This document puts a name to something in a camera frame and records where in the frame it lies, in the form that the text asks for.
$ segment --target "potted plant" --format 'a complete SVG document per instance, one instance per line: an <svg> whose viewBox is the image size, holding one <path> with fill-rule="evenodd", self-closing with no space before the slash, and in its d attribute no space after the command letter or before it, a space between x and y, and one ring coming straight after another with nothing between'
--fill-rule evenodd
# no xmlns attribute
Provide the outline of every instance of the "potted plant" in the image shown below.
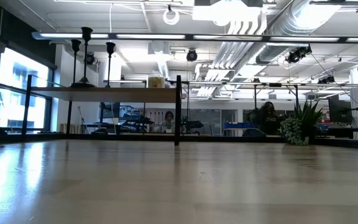
<svg viewBox="0 0 358 224"><path fill-rule="evenodd" d="M323 116L322 109L316 111L318 102L312 106L305 102L303 108L294 107L295 115L281 123L283 134L289 143L304 146L316 133L316 124Z"/></svg>

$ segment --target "table surface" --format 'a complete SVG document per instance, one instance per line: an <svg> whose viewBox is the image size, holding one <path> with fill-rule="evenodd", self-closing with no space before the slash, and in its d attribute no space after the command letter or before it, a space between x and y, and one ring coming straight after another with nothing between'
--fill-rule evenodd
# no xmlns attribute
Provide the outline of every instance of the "table surface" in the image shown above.
<svg viewBox="0 0 358 224"><path fill-rule="evenodd" d="M358 150L59 140L0 145L0 223L355 224Z"/></svg>
<svg viewBox="0 0 358 224"><path fill-rule="evenodd" d="M66 101L175 103L175 88L32 87L31 92Z"/></svg>

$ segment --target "cable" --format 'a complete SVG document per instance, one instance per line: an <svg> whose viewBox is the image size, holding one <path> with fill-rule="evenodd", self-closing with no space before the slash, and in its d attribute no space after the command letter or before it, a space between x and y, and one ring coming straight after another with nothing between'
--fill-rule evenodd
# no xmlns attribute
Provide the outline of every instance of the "cable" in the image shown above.
<svg viewBox="0 0 358 224"><path fill-rule="evenodd" d="M193 16L191 13L185 12L184 10L178 10L178 12L181 12L181 13L189 15L189 16Z"/></svg>
<svg viewBox="0 0 358 224"><path fill-rule="evenodd" d="M316 60L317 64L323 69L323 71L327 74L327 75L330 75L327 70L320 64L320 62L316 59L316 57L313 55L313 54L310 54L311 56L313 56L313 58ZM358 102L353 99L353 97L346 91L342 88L342 86L340 84L338 84L337 82L334 82L341 90L343 90L343 92L345 92L357 105L358 105Z"/></svg>
<svg viewBox="0 0 358 224"><path fill-rule="evenodd" d="M124 7L126 9L135 10L135 11L142 11L142 12L152 12L152 11L165 11L166 9L134 9L132 7L128 7L121 4L115 4L115 6Z"/></svg>
<svg viewBox="0 0 358 224"><path fill-rule="evenodd" d="M311 56L313 56L313 58L316 60L316 62L318 63L318 65L320 65L320 67L324 70L324 72L327 74L327 75L330 75L326 70L325 68L319 63L319 61L316 59L316 57L313 55L313 54L310 54ZM341 90L343 90L357 105L358 105L358 102L349 94L349 92L347 92L346 90L344 90L342 88L341 85L339 85L337 82L334 82L335 84L337 84Z"/></svg>
<svg viewBox="0 0 358 224"><path fill-rule="evenodd" d="M110 32L112 32L112 28L111 28L111 9L112 9L112 4L111 4L111 6L110 6L110 12L109 12Z"/></svg>

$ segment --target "woman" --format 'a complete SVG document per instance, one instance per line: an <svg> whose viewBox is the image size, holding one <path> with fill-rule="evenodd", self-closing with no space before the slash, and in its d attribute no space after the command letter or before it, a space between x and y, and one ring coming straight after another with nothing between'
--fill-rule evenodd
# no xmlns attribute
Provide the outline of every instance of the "woman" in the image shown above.
<svg viewBox="0 0 358 224"><path fill-rule="evenodd" d="M162 132L173 133L175 132L175 122L173 120L173 113L171 111L167 111L165 113L165 121L160 123L162 127Z"/></svg>
<svg viewBox="0 0 358 224"><path fill-rule="evenodd" d="M278 116L274 110L272 102L266 102L259 110L257 120L259 121L259 129L265 134L278 134L278 128L280 124L278 122Z"/></svg>
<svg viewBox="0 0 358 224"><path fill-rule="evenodd" d="M173 120L173 113L171 111L167 111L165 113L165 120L159 123L157 127L150 129L150 132L174 133L175 122Z"/></svg>

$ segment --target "pipe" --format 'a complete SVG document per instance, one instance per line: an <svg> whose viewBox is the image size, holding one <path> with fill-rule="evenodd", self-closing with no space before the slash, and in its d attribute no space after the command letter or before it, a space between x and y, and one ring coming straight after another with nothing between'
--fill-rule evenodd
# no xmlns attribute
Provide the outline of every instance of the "pipe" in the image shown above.
<svg viewBox="0 0 358 224"><path fill-rule="evenodd" d="M241 27L242 27L241 24L242 24L241 21L236 22L233 34L238 34L238 32L241 30ZM228 44L226 54L218 62L216 62L218 67L224 68L225 61L229 58L229 56L231 55L231 52L233 52L235 47L237 47L237 42L230 42Z"/></svg>
<svg viewBox="0 0 358 224"><path fill-rule="evenodd" d="M146 21L147 32L151 32L152 28L150 26L149 18L147 18L146 10L144 7L144 2L140 2L140 8L142 9L144 20Z"/></svg>
<svg viewBox="0 0 358 224"><path fill-rule="evenodd" d="M230 28L229 28L229 31L227 32L227 34L232 34L234 32L235 26L236 26L236 22L231 21L230 22ZM218 62L221 60L221 58L227 52L227 47L226 47L227 44L228 44L228 42L223 42L221 47L219 48L219 52L216 55L215 60L212 63L213 68L216 68L217 66L219 66Z"/></svg>
<svg viewBox="0 0 358 224"><path fill-rule="evenodd" d="M256 30L255 34L258 34L258 35L262 34L263 32L265 32L266 27L267 27L267 13L266 13L266 11L262 11L260 14L260 27L259 27L259 29ZM251 33L252 29L255 29L255 28L251 27L250 31L248 31L247 34L250 34L250 35L254 34L254 33ZM227 68L233 68L234 66L236 66L236 64L241 60L241 57L243 57L244 54L252 46L252 43L241 43L241 44L243 47L239 47L240 50L238 51L236 56L233 58L231 63L226 65Z"/></svg>
<svg viewBox="0 0 358 224"><path fill-rule="evenodd" d="M245 34L248 28L249 28L249 21L243 22L242 29L240 30L240 34L241 35ZM241 50L245 47L245 43L238 43L237 46L238 47L235 48L235 51L232 54L231 58L227 61L226 68L229 68L231 62L238 57L239 52L241 52Z"/></svg>
<svg viewBox="0 0 358 224"><path fill-rule="evenodd" d="M291 0L290 2L288 2L288 3L284 6L284 8L283 8L280 12L278 12L278 14L275 15L271 21L268 22L268 24L267 24L267 28L268 28L268 29L271 28L271 26L273 25L273 23L274 23L275 21L277 21L277 19L285 12L285 10L286 10L288 7L291 6L291 4L292 4L293 1L294 1L294 0Z"/></svg>

